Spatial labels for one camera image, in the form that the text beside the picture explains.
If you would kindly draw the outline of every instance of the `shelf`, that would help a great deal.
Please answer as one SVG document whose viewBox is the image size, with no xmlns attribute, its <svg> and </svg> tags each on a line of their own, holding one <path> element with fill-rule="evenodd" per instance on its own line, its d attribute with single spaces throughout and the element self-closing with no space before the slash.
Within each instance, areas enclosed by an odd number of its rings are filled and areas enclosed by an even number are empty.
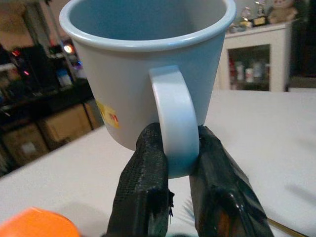
<svg viewBox="0 0 316 237">
<path fill-rule="evenodd" d="M 262 90 L 269 91 L 269 80 L 261 80 L 255 82 L 246 82 L 244 80 L 235 80 L 231 83 L 234 90 Z"/>
<path fill-rule="evenodd" d="M 64 58 L 65 55 L 63 53 L 56 53 L 56 54 L 51 54 L 48 57 L 52 59 L 59 59 L 59 58 Z"/>
<path fill-rule="evenodd" d="M 282 30 L 282 29 L 286 29 L 293 22 L 298 21 L 298 20 L 299 19 L 296 19 L 294 21 L 289 21 L 289 22 L 278 23 L 278 24 L 268 24 L 265 26 L 253 27 L 253 28 L 246 30 L 246 31 L 243 31 L 243 32 L 236 32 L 236 33 L 232 33 L 232 34 L 228 33 L 225 35 L 225 38 L 233 38 L 233 37 L 257 34 L 257 33 L 268 32 L 268 31 Z"/>
<path fill-rule="evenodd" d="M 242 48 L 232 48 L 228 50 L 229 53 L 234 53 L 234 54 L 246 54 L 249 56 L 249 52 L 257 52 L 259 51 L 260 53 L 262 52 L 270 52 L 270 45 L 269 44 L 261 44 L 257 46 L 250 46 L 250 47 L 242 47 Z"/>
<path fill-rule="evenodd" d="M 8 71 L 14 68 L 15 68 L 15 65 L 13 63 L 2 64 L 0 65 L 0 72 Z"/>
<path fill-rule="evenodd" d="M 316 78 L 294 76 L 290 80 L 289 87 L 316 88 Z"/>
<path fill-rule="evenodd" d="M 35 3 L 44 0 L 0 0 L 0 3 L 13 3 L 13 2 L 22 2 L 22 3 Z"/>
</svg>

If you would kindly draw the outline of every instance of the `table surface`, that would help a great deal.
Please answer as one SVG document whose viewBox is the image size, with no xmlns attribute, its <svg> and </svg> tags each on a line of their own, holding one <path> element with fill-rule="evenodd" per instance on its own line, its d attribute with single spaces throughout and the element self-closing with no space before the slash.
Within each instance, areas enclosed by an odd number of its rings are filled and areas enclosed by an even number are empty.
<svg viewBox="0 0 316 237">
<path fill-rule="evenodd" d="M 316 93 L 214 91 L 205 125 L 247 174 L 266 214 L 315 236 Z M 0 223 L 36 206 L 65 215 L 84 236 L 99 237 L 132 153 L 101 127 L 10 173 L 0 179 Z M 169 188 L 175 207 L 168 233 L 197 236 L 183 208 L 188 177 L 169 180 Z"/>
</svg>

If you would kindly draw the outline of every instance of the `stuffed toy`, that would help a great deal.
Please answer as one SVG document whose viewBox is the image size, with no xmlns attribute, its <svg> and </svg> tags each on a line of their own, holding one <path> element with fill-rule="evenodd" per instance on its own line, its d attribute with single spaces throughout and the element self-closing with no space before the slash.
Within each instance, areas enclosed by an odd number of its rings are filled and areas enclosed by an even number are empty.
<svg viewBox="0 0 316 237">
<path fill-rule="evenodd" d="M 273 10 L 269 15 L 269 22 L 275 24 L 293 20 L 298 13 L 293 5 L 294 0 L 273 0 Z"/>
</svg>

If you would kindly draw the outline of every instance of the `mug handle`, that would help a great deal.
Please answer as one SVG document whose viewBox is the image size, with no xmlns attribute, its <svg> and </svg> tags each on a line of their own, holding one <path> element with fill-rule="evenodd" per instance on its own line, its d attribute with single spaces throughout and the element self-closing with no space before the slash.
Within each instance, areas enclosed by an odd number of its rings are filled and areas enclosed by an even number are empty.
<svg viewBox="0 0 316 237">
<path fill-rule="evenodd" d="M 198 123 L 189 90 L 177 66 L 153 68 L 149 74 L 169 178 L 189 175 L 199 153 Z"/>
</svg>

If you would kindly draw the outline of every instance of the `mug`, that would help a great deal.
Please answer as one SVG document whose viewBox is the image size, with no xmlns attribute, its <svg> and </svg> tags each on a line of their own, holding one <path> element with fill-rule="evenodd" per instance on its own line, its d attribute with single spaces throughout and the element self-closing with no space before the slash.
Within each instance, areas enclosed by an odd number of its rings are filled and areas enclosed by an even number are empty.
<svg viewBox="0 0 316 237">
<path fill-rule="evenodd" d="M 71 0 L 60 24 L 73 39 L 110 135 L 135 149 L 160 122 L 169 177 L 199 153 L 233 0 Z"/>
</svg>

